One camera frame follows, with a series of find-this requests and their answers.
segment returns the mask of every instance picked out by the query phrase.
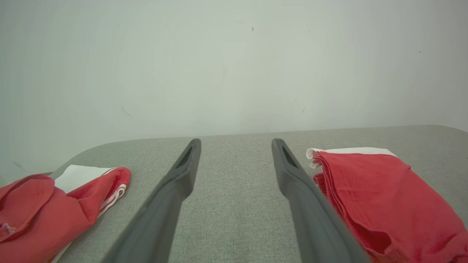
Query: white stripe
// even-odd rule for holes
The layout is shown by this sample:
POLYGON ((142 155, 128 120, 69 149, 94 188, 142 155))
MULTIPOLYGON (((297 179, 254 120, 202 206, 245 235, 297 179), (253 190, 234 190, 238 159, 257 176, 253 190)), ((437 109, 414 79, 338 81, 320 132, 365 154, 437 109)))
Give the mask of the white stripe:
POLYGON ((97 217, 100 217, 102 216, 102 214, 104 214, 108 209, 109 207, 111 207, 113 204, 115 204, 115 202, 117 201, 117 199, 121 198, 122 195, 124 195, 125 193, 125 189, 127 188, 127 185, 126 184, 121 184, 118 189, 114 192, 113 195, 111 195, 102 205, 101 205, 101 208, 99 210, 101 210, 102 208, 104 208, 104 210, 102 210, 98 215, 97 217))
POLYGON ((118 167, 114 167, 114 168, 110 169, 109 171, 105 172, 103 175, 106 175, 106 174, 112 172, 113 170, 115 170, 115 169, 117 169, 117 168, 118 168, 118 167))

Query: crumpled red cloth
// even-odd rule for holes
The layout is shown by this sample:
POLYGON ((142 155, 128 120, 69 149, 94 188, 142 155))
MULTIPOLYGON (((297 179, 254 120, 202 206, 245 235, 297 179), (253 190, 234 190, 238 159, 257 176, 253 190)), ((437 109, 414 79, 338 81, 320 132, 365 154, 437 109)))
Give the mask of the crumpled red cloth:
POLYGON ((375 262, 465 263, 468 232, 399 158, 314 152, 314 181, 375 262))
POLYGON ((0 262, 44 263, 96 221, 130 170, 116 168, 65 194, 45 175, 0 188, 0 262))

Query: white cloth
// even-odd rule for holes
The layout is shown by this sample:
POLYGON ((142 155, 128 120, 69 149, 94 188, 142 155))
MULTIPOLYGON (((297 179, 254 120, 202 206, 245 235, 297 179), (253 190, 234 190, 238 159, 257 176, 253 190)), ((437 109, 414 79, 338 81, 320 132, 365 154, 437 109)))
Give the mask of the white cloth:
MULTIPOLYGON (((386 154, 386 155, 392 155, 397 157, 394 153, 389 151, 388 149, 382 149, 382 148, 374 148, 374 147, 357 147, 357 148, 341 148, 341 149, 330 149, 330 150, 322 150, 318 148, 310 148, 307 149, 306 151, 306 157, 307 159, 312 159, 317 152, 326 152, 326 153, 360 153, 360 154, 386 154)), ((312 168, 317 168, 319 166, 318 162, 312 162, 309 164, 310 167, 312 168)))
POLYGON ((90 181, 105 175, 114 168, 99 168, 81 165, 70 165, 61 176, 55 179, 55 187, 62 189, 66 194, 83 186, 90 181))

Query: gray fabric surface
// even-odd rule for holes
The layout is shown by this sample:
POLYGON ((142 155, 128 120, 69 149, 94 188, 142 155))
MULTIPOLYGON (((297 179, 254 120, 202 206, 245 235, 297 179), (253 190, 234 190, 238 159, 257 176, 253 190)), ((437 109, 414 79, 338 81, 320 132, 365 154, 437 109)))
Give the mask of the gray fabric surface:
MULTIPOLYGON (((412 166, 468 223, 468 133, 444 126, 295 131, 201 137, 192 195, 182 205, 170 262, 300 262, 289 204, 279 192, 271 140, 282 138, 309 175, 306 149, 387 148, 412 166)), ((61 263, 99 262, 192 138, 98 146, 70 164, 130 169, 131 184, 61 263)))

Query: red cloth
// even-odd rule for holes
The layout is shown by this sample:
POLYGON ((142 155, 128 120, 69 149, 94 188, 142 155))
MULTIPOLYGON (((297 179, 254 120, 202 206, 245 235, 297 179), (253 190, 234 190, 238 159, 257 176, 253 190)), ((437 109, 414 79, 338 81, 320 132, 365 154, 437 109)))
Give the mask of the red cloth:
POLYGON ((315 182, 375 262, 468 262, 468 232, 434 189, 386 154, 314 153, 315 182))
POLYGON ((117 168, 68 194, 45 175, 0 188, 0 262, 44 263, 96 221, 130 171, 117 168))

